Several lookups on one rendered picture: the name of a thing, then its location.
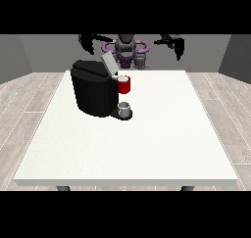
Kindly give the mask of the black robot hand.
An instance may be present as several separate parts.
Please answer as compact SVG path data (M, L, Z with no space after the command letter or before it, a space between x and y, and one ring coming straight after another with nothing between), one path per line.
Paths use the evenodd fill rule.
M179 61L184 53L184 39L179 35L161 34L161 38L154 41L155 45L167 45L176 53L176 59Z
M81 45L81 47L91 55L94 54L94 47L93 47L94 40L112 42L111 38L98 34L80 34L78 36L78 42Z

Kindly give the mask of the pale grey machine lid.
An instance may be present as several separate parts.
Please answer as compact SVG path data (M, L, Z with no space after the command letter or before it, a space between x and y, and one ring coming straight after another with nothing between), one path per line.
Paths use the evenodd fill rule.
M101 56L101 60L105 65L107 72L109 73L110 76L114 76L118 72L119 67L111 52L103 54Z

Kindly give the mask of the small grey coffee pod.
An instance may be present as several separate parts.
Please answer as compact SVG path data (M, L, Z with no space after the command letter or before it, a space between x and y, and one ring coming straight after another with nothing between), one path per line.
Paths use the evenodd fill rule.
M134 57L134 66L137 69L144 69L145 68L145 62L146 62L146 55L145 54L136 54Z

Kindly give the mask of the black coffee machine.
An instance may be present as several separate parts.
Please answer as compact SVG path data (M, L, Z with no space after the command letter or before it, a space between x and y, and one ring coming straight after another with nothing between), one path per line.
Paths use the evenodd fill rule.
M119 116L118 76L117 73L110 76L102 62L78 60L73 63L71 78L78 108L93 117L131 119L131 109L128 117Z

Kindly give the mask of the small grey cup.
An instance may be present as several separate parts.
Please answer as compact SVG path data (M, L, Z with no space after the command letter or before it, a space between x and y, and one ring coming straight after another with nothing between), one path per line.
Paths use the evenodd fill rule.
M130 105L128 102L121 102L118 105L119 116L122 118L126 118L130 114Z

